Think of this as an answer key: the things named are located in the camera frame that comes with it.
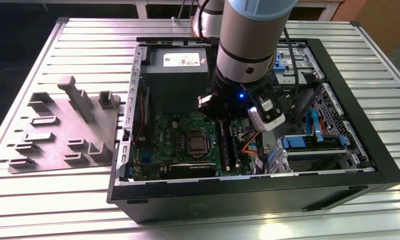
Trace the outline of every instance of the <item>label sticker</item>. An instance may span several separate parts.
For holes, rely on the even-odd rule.
[[[261,169],[263,169],[265,163],[263,163],[263,161],[262,161],[259,158],[257,158],[255,164],[257,164],[257,166],[258,166]]]
[[[192,53],[167,53],[163,56],[164,67],[192,67],[200,66],[200,54]]]

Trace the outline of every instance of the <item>floor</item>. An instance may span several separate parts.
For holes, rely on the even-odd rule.
[[[4,16],[16,16],[18,19],[3,18],[2,29],[11,29],[15,33],[10,37],[0,36],[0,125],[8,113],[14,99],[20,91],[30,68],[50,36],[58,17],[79,18],[136,18],[136,9],[132,5],[86,5],[86,4],[50,4],[44,9],[40,4],[3,4],[0,13]],[[151,9],[148,15],[155,18],[176,16],[179,7],[166,11]],[[400,46],[390,56],[391,61],[400,70]]]

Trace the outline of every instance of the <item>cable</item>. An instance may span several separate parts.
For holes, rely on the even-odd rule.
[[[202,31],[202,15],[203,15],[203,11],[206,10],[206,7],[208,5],[211,0],[206,0],[202,7],[200,7],[200,11],[199,11],[199,17],[198,17],[198,31],[199,31],[199,37],[202,42],[206,42],[207,38],[203,36],[203,31]]]
[[[182,19],[183,10],[184,10],[184,5],[186,5],[186,0],[182,2],[182,5],[180,5],[180,9],[179,9],[179,14],[178,14],[176,22],[179,22],[180,19]]]
[[[255,140],[255,138],[257,138],[257,136],[258,136],[259,134],[261,134],[261,133],[257,132],[257,133],[254,134],[254,136],[250,138],[250,140],[247,141],[247,144],[245,145],[245,147],[243,147],[243,149],[242,149],[242,153],[243,153],[243,154],[259,155],[257,152],[247,150],[247,148],[249,148],[249,146],[250,146],[250,143]]]
[[[286,37],[286,41],[287,41],[289,54],[291,56],[291,61],[293,61],[293,68],[294,68],[295,93],[294,93],[293,99],[295,101],[297,100],[297,95],[299,94],[299,88],[301,88],[299,68],[297,67],[297,59],[295,59],[295,55],[294,55],[293,43],[291,43],[291,39],[290,39],[289,29],[286,27],[283,29],[283,32],[285,32],[285,37]]]
[[[0,73],[6,72],[6,71],[8,71],[8,70],[22,70],[22,69],[28,69],[28,70],[31,70],[30,67],[8,67],[8,68],[6,68],[6,69],[2,69],[2,70],[0,70]]]

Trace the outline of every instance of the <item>metal frame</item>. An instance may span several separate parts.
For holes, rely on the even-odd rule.
[[[80,19],[62,23],[42,52],[22,92],[51,91],[52,77],[72,73],[90,93],[114,91],[127,98],[134,42],[139,36],[190,37],[190,22],[166,19]],[[349,22],[289,21],[293,38],[321,39],[369,119],[400,168],[400,83]],[[7,144],[30,116],[20,93],[0,129],[0,239],[393,239],[400,240],[400,185],[369,193],[342,206],[311,212],[221,217],[138,224],[106,202],[110,167],[11,175]]]

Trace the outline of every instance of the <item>black wire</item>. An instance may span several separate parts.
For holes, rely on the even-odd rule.
[[[203,31],[202,31],[202,15],[203,15],[203,12],[206,10],[206,7],[207,7],[210,1],[211,0],[204,1],[203,5],[200,7],[199,16],[198,16],[198,31],[199,31],[199,37],[200,37],[202,42],[207,41],[207,38],[203,36]]]
[[[287,47],[289,47],[289,54],[291,56],[291,61],[293,61],[293,68],[294,68],[294,76],[295,76],[295,93],[294,93],[294,101],[297,100],[297,95],[299,94],[299,89],[301,89],[301,77],[299,77],[299,68],[297,67],[297,59],[295,59],[295,55],[294,55],[294,49],[293,49],[293,43],[291,43],[291,39],[290,39],[290,34],[289,34],[289,29],[285,27],[283,29],[285,32],[285,37],[286,37],[286,42],[287,42]]]

